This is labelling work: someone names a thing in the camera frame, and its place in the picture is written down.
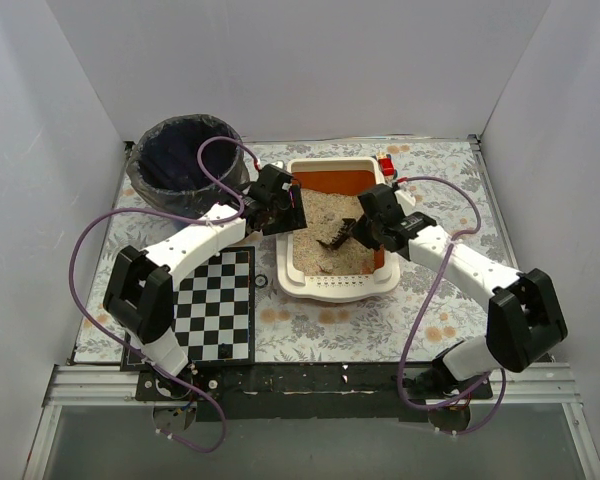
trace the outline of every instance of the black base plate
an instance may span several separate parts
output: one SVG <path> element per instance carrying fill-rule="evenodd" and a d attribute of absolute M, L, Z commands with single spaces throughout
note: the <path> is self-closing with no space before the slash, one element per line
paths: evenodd
<path fill-rule="evenodd" d="M 429 363 L 409 363 L 405 375 L 415 377 Z M 227 418 L 398 418 L 427 422 L 427 412 L 407 409 L 398 398 L 396 363 L 259 363 L 247 366 L 203 367 L 194 385 L 218 400 Z M 211 389 L 209 383 L 217 382 Z M 475 380 L 460 385 L 463 390 Z M 141 372 L 136 400 L 173 401 L 155 389 L 155 373 Z M 490 399 L 489 383 L 472 393 Z M 428 395 L 427 399 L 441 399 Z M 424 398 L 412 398 L 424 404 Z M 217 421 L 208 402 L 198 404 L 197 421 Z"/>

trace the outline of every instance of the patterned surface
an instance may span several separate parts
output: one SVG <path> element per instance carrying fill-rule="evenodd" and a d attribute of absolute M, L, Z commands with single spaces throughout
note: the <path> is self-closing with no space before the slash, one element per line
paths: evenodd
<path fill-rule="evenodd" d="M 190 360 L 253 363 L 253 247 L 228 248 L 191 272 L 173 292 L 172 328 Z M 127 335 L 127 341 L 139 347 Z M 144 369 L 125 353 L 122 370 Z"/>
<path fill-rule="evenodd" d="M 289 161 L 304 157 L 367 156 L 378 152 L 393 155 L 400 175 L 436 175 L 458 184 L 476 201 L 483 216 L 481 232 L 465 243 L 491 259 L 506 263 L 504 242 L 490 211 L 478 166 L 467 142 L 423 142 L 391 144 L 304 143 L 255 145 L 263 162 Z M 255 174 L 249 165 L 252 178 Z M 471 209 L 450 189 L 438 184 L 414 183 L 410 187 L 418 209 L 431 215 L 448 232 L 474 222 Z M 145 206 L 125 179 L 119 206 Z M 173 235 L 169 221 L 148 215 L 114 218 L 98 265 L 88 308 L 98 321 L 118 335 L 119 327 L 102 308 L 102 298 L 113 259 L 123 246 L 136 248 Z M 391 293 L 337 305 L 292 298 L 277 287 L 275 239 L 253 235 L 244 244 L 256 247 L 256 274 L 269 284 L 256 289 L 256 361 L 395 361 L 422 303 L 434 273 L 401 261 L 402 277 Z M 460 338 L 485 332 L 486 314 L 452 284 L 443 282 L 425 316 L 420 334 L 410 352 L 411 360 L 430 360 Z M 118 362 L 121 348 L 84 323 L 76 344 L 76 362 Z"/>

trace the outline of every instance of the litter box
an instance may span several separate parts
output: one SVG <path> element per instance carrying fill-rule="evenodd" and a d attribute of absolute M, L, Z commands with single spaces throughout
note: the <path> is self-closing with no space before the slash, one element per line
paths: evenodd
<path fill-rule="evenodd" d="M 287 170 L 302 182 L 302 188 L 322 193 L 358 195 L 384 183 L 378 163 L 371 157 L 302 158 L 291 160 Z M 375 270 L 368 275 L 305 275 L 293 265 L 293 232 L 278 235 L 276 264 L 278 283 L 284 292 L 325 302 L 353 302 L 380 295 L 400 281 L 399 256 L 384 249 L 375 252 Z"/>

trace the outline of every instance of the white wall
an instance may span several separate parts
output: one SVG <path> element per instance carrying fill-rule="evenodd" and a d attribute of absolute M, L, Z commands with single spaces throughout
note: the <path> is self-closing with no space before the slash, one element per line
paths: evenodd
<path fill-rule="evenodd" d="M 80 315 L 78 233 L 112 202 L 122 144 L 44 0 L 0 0 L 0 479 L 20 478 Z M 83 294 L 102 242 L 81 262 Z"/>
<path fill-rule="evenodd" d="M 554 0 L 484 133 L 523 267 L 549 272 L 600 453 L 600 0 Z"/>
<path fill-rule="evenodd" d="M 48 0 L 125 140 L 483 131 L 549 0 Z"/>

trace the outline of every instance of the checkerboard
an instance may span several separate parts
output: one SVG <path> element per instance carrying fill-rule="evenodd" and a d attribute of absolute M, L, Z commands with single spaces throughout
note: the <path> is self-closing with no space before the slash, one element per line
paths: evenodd
<path fill-rule="evenodd" d="M 253 363 L 254 247 L 227 248 L 196 268 L 173 293 L 173 330 L 193 362 Z M 122 370 L 142 363 L 125 352 Z"/>

